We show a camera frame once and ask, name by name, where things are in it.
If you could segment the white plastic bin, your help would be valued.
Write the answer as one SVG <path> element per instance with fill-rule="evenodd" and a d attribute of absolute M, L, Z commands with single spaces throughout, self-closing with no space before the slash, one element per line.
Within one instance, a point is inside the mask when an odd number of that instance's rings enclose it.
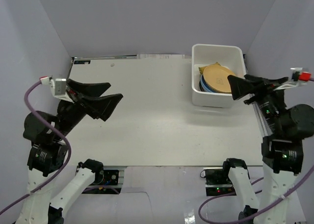
<path fill-rule="evenodd" d="M 230 108 L 235 103 L 231 94 L 202 92 L 199 88 L 201 74 L 198 67 L 216 62 L 233 71 L 237 77 L 243 77 L 247 73 L 243 53 L 239 47 L 195 44 L 192 47 L 191 87 L 192 103 L 196 106 Z"/>

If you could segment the orange plastic plate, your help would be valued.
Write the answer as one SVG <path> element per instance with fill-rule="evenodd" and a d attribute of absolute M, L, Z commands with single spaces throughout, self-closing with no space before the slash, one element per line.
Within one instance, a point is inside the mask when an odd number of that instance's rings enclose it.
<path fill-rule="evenodd" d="M 236 76 L 233 71 L 224 66 L 208 67 L 203 72 L 206 83 L 218 93 L 231 93 L 228 81 L 230 75 Z"/>

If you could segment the blue plate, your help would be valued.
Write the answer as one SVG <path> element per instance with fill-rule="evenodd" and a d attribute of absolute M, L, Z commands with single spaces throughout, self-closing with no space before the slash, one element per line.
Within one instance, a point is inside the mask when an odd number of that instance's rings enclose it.
<path fill-rule="evenodd" d="M 204 92 L 216 93 L 209 85 L 206 83 L 203 74 L 200 76 L 200 84 Z"/>
<path fill-rule="evenodd" d="M 199 80 L 199 88 L 202 92 L 210 92 L 203 76 L 201 75 L 200 80 Z"/>

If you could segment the fan-shaped bamboo tray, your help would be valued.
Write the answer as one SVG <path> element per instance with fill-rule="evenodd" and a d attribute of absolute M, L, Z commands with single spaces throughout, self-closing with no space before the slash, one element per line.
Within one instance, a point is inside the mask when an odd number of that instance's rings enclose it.
<path fill-rule="evenodd" d="M 218 62 L 214 63 L 214 64 L 210 64 L 210 65 L 206 65 L 206 66 L 202 66 L 202 67 L 198 67 L 199 69 L 199 73 L 203 74 L 204 70 L 208 67 L 216 67 L 216 66 L 221 66 Z"/>

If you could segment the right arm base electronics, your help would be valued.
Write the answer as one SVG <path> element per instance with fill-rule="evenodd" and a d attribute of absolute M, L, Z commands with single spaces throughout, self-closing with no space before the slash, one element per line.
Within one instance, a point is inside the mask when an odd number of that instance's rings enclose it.
<path fill-rule="evenodd" d="M 207 196 L 218 196 L 224 194 L 236 194 L 233 184 L 224 173 L 222 167 L 203 168 L 200 172 L 200 178 L 205 180 L 205 189 Z"/>

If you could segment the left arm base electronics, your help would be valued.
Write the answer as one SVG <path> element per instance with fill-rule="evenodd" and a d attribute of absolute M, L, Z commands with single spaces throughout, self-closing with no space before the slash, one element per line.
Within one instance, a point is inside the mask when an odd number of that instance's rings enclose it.
<path fill-rule="evenodd" d="M 95 176 L 95 181 L 85 188 L 82 193 L 93 195 L 118 195 L 121 192 L 119 186 L 119 170 L 103 169 Z"/>

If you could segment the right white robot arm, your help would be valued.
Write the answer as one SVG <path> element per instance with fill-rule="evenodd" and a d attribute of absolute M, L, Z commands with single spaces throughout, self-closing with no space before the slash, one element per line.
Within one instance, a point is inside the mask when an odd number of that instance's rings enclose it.
<path fill-rule="evenodd" d="M 260 198 L 252 189 L 243 160 L 228 158 L 223 164 L 222 180 L 233 184 L 243 208 L 238 216 L 239 224 L 286 222 L 288 197 L 298 188 L 295 181 L 303 164 L 302 141 L 314 134 L 314 110 L 306 104 L 287 108 L 284 93 L 311 80 L 310 73 L 301 71 L 275 80 L 252 75 L 228 77 L 233 99 L 243 99 L 247 105 L 256 104 L 271 131 L 261 144 L 263 187 Z"/>

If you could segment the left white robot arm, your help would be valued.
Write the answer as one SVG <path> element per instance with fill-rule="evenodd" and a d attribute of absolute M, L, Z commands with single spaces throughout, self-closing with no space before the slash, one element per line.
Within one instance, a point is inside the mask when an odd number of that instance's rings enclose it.
<path fill-rule="evenodd" d="M 67 135 L 85 116 L 106 121 L 123 95 L 105 92 L 110 83 L 84 84 L 71 79 L 42 77 L 37 85 L 47 85 L 59 100 L 55 115 L 37 111 L 29 102 L 30 91 L 24 96 L 29 114 L 24 121 L 23 136 L 31 142 L 27 161 L 27 193 L 17 223 L 61 224 L 77 198 L 93 189 L 113 189 L 118 183 L 118 172 L 105 171 L 103 163 L 87 159 L 80 162 L 74 178 L 53 196 L 57 176 L 68 164 L 72 149 Z"/>

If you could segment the dark label sticker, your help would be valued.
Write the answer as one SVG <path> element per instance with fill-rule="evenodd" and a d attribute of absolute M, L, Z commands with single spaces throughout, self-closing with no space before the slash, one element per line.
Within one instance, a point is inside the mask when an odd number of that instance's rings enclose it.
<path fill-rule="evenodd" d="M 75 60 L 74 62 L 73 62 L 73 65 L 75 65 L 75 64 L 90 64 L 90 62 L 91 62 L 91 60 Z"/>

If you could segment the papers at table back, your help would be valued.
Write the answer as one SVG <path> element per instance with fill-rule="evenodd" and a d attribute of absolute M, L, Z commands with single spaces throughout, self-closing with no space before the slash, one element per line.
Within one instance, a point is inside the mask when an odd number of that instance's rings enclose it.
<path fill-rule="evenodd" d="M 191 56 L 181 54 L 138 54 L 137 59 L 191 59 Z"/>

